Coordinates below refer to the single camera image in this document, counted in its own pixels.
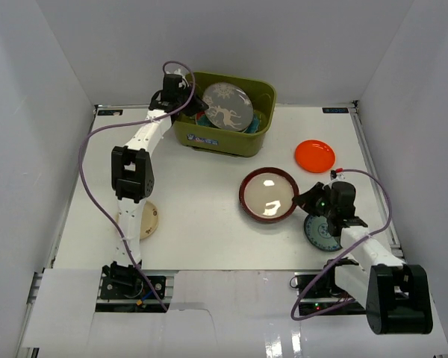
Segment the blue patterned small plate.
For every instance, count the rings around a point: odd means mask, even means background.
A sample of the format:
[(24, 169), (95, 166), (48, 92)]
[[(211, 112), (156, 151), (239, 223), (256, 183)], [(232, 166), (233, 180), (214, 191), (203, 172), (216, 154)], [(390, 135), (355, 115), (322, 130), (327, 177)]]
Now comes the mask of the blue patterned small plate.
[(329, 233), (328, 223), (323, 216), (307, 215), (303, 233), (305, 238), (321, 251), (336, 252), (341, 249), (339, 241)]

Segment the grey plate with deer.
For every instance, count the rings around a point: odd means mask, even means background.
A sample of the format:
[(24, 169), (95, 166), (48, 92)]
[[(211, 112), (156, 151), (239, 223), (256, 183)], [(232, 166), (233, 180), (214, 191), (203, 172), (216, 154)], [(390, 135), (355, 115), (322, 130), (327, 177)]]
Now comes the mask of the grey plate with deer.
[(252, 123), (253, 105), (240, 87), (226, 82), (212, 84), (203, 92), (202, 100), (208, 106), (205, 116), (219, 129), (243, 132)]

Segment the orange plastic plate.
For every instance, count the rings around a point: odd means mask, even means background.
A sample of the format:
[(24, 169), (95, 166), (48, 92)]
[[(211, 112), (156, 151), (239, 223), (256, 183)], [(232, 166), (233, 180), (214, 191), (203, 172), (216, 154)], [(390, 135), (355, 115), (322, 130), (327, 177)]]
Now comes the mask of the orange plastic plate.
[(332, 169), (336, 156), (328, 144), (316, 139), (308, 139), (297, 145), (294, 159), (305, 171), (320, 174)]

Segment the dark red rimmed plate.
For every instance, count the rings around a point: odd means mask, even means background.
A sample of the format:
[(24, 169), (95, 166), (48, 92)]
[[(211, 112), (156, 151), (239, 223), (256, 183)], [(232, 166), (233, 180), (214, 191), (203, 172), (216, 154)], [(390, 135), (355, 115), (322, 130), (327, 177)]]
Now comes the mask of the dark red rimmed plate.
[(246, 215), (257, 222), (271, 224), (285, 220), (294, 212), (293, 199), (298, 194), (296, 181), (286, 171), (262, 167), (242, 180), (238, 199)]

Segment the teal scalloped plate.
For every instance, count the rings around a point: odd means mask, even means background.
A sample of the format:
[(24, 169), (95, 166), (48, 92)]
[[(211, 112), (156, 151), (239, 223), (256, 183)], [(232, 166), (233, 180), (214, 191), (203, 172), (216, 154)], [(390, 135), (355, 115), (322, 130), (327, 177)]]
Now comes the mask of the teal scalloped plate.
[(259, 132), (261, 127), (261, 118), (257, 113), (253, 114), (252, 121), (248, 123), (246, 128), (244, 128), (242, 122), (240, 122), (241, 116), (234, 110), (213, 110), (211, 112), (211, 118), (213, 121), (211, 121), (208, 116), (207, 118), (211, 123), (211, 126), (207, 128), (220, 129), (235, 133), (255, 134)]

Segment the cream plate with small flowers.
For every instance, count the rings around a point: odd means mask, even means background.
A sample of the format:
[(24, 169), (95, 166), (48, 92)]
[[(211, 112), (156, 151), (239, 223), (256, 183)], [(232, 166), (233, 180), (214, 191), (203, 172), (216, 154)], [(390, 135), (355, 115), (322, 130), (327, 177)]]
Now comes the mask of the cream plate with small flowers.
[(157, 207), (151, 201), (147, 201), (141, 218), (140, 239), (151, 236), (157, 230), (158, 222), (159, 213)]

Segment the red plate with teal flower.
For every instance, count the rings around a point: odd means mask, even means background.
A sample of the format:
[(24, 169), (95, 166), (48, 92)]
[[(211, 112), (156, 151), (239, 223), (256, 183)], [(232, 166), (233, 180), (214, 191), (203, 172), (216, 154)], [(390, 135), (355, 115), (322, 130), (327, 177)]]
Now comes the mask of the red plate with teal flower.
[(208, 120), (208, 118), (204, 112), (196, 114), (195, 122), (198, 126), (202, 126), (202, 127), (210, 127), (211, 126), (211, 123)]

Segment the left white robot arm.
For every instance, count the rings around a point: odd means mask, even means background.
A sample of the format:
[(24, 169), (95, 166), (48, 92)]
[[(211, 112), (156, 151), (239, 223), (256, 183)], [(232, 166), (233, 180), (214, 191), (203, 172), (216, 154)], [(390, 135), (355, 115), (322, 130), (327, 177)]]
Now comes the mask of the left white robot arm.
[(153, 151), (179, 113), (193, 115), (206, 108), (183, 75), (165, 74), (162, 90), (152, 97), (146, 122), (123, 147), (113, 148), (111, 183), (118, 203), (117, 223), (124, 236), (116, 245), (113, 261), (117, 265), (127, 267), (141, 261), (143, 210), (155, 184)]

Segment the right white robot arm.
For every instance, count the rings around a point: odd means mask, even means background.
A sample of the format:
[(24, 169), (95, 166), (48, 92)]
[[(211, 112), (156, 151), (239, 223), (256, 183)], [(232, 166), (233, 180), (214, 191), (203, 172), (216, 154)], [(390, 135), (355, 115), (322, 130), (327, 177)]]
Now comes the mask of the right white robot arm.
[(356, 188), (346, 181), (315, 184), (293, 198), (307, 214), (326, 219), (329, 234), (342, 252), (299, 293), (302, 300), (322, 281), (333, 297), (344, 292), (364, 309), (370, 329), (377, 335), (432, 332), (433, 318), (428, 278), (420, 265), (394, 256), (355, 214)]

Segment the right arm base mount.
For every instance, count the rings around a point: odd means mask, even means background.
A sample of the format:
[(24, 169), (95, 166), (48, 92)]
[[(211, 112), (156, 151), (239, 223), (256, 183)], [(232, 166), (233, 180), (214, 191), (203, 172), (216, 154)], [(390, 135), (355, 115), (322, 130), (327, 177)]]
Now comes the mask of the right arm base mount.
[[(289, 286), (298, 292), (298, 295), (315, 277), (315, 274), (295, 274), (289, 281)], [(352, 298), (342, 289), (332, 286), (324, 279), (320, 279), (300, 301), (298, 316), (322, 312), (334, 304), (350, 301)], [(365, 309), (357, 302), (351, 302), (338, 310), (321, 315), (364, 315)]]

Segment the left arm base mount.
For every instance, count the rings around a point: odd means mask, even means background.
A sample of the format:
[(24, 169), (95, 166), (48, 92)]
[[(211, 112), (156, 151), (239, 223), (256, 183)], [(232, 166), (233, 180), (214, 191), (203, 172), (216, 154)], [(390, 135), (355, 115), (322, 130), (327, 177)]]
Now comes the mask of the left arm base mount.
[(133, 265), (116, 262), (102, 267), (97, 313), (165, 313), (167, 277), (151, 275), (148, 280)]

